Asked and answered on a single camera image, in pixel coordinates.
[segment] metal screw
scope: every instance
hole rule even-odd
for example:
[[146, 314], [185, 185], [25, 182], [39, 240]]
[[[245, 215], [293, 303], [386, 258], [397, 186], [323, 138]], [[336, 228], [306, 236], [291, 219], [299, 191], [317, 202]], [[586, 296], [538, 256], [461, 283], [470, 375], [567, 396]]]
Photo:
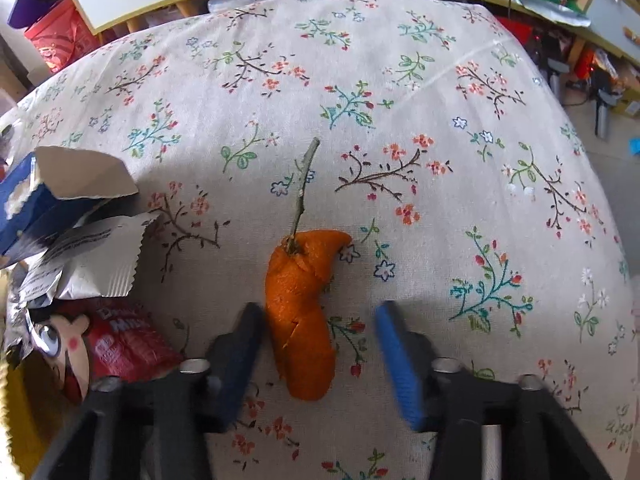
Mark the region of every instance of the metal screw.
[[96, 383], [92, 384], [92, 389], [97, 392], [112, 392], [117, 390], [122, 383], [122, 379], [119, 377], [103, 377]]
[[438, 357], [431, 363], [431, 367], [443, 374], [455, 374], [462, 370], [462, 364], [457, 359], [451, 357]]
[[183, 374], [201, 374], [209, 370], [210, 364], [206, 359], [187, 359], [180, 363]]
[[523, 390], [530, 390], [533, 392], [545, 387], [545, 383], [542, 382], [540, 377], [533, 374], [521, 375], [518, 379], [518, 384]]

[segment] red bag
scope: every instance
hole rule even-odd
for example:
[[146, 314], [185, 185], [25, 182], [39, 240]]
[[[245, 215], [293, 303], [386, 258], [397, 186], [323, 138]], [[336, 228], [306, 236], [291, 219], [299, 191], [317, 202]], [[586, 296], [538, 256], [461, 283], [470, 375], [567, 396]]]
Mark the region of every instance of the red bag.
[[47, 355], [48, 361], [74, 402], [80, 402], [89, 384], [101, 377], [149, 381], [183, 359], [151, 326], [139, 304], [128, 298], [59, 301], [45, 324], [56, 334], [56, 351]]
[[61, 0], [24, 31], [42, 59], [56, 73], [100, 47], [72, 0]]

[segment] red snack bag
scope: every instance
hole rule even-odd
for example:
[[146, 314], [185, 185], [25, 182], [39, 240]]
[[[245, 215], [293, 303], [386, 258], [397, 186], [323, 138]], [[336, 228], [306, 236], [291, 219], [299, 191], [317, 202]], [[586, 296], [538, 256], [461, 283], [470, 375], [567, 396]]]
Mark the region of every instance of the red snack bag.
[[[153, 329], [142, 306], [128, 298], [58, 301], [42, 325], [49, 329], [49, 363], [65, 395], [75, 402], [101, 377], [148, 381], [182, 361]], [[36, 331], [43, 334], [42, 327]]]

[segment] blue object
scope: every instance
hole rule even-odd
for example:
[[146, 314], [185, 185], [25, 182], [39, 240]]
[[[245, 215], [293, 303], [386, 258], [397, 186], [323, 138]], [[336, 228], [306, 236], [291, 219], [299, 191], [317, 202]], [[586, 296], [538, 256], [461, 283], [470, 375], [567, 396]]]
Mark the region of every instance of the blue object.
[[386, 370], [391, 375], [402, 418], [411, 429], [421, 431], [424, 413], [422, 378], [414, 366], [410, 342], [404, 337], [406, 329], [392, 301], [385, 301], [376, 309], [375, 324], [378, 343], [385, 359]]
[[1, 267], [38, 254], [102, 200], [59, 200], [41, 183], [31, 192], [20, 211], [8, 219], [6, 203], [15, 188], [32, 177], [31, 168], [34, 165], [35, 154], [30, 153], [0, 183], [0, 254], [9, 258]]
[[631, 155], [640, 155], [640, 137], [629, 140], [629, 150]]

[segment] wooden furniture leg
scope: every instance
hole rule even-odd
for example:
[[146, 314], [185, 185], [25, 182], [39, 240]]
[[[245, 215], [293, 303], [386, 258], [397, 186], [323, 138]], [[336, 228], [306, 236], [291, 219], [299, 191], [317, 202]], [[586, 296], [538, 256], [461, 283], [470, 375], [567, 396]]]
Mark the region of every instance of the wooden furniture leg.
[[580, 54], [584, 49], [584, 45], [587, 43], [583, 38], [575, 38], [574, 44], [571, 46], [571, 50], [569, 51], [569, 56], [567, 57], [566, 63], [569, 65], [570, 69], [573, 71], [575, 68], [575, 64], [578, 63], [580, 59]]
[[140, 16], [129, 18], [127, 20], [127, 28], [129, 29], [130, 34], [133, 34], [134, 32], [137, 32], [139, 30], [144, 30], [147, 27], [148, 25], [146, 24], [146, 21]]
[[175, 6], [178, 7], [181, 15], [185, 18], [190, 18], [191, 16], [197, 16], [199, 14], [198, 7], [191, 0], [183, 0], [176, 3]]

